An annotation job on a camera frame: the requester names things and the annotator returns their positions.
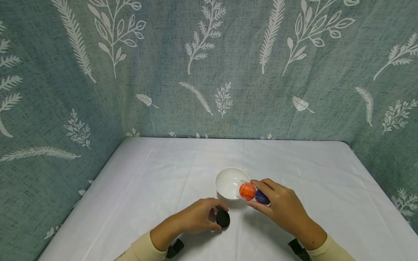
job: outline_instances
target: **fabric wall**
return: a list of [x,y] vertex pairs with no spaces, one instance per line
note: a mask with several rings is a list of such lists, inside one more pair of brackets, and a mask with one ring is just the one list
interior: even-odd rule
[[338,140],[418,231],[418,2],[0,0],[0,256],[124,136]]

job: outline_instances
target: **white bowl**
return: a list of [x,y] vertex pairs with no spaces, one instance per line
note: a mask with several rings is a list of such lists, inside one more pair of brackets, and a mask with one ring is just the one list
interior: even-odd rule
[[249,182],[250,177],[240,168],[227,167],[221,170],[215,179],[215,187],[222,197],[230,200],[238,200],[237,191],[240,180]]

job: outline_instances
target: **cream sleeve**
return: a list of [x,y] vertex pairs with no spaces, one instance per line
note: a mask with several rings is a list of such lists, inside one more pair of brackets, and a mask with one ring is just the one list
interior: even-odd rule
[[147,232],[114,261],[163,261],[166,254],[167,251],[161,252],[154,247],[150,232]]
[[355,261],[347,251],[340,247],[329,235],[318,249],[307,251],[312,261]]

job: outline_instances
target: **clear plastic cup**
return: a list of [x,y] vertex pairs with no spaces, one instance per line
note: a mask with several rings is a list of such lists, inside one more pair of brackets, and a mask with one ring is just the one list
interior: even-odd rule
[[257,189],[252,183],[244,180],[240,180],[238,183],[236,196],[246,201],[257,201],[264,205],[270,204],[270,200],[261,190]]

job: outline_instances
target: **blue ball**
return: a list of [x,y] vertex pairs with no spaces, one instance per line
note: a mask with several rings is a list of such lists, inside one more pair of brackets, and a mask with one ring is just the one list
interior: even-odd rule
[[268,197],[261,192],[261,190],[257,190],[257,192],[255,193],[255,200],[258,203],[264,204],[264,205],[268,205],[270,204],[270,200],[268,199]]

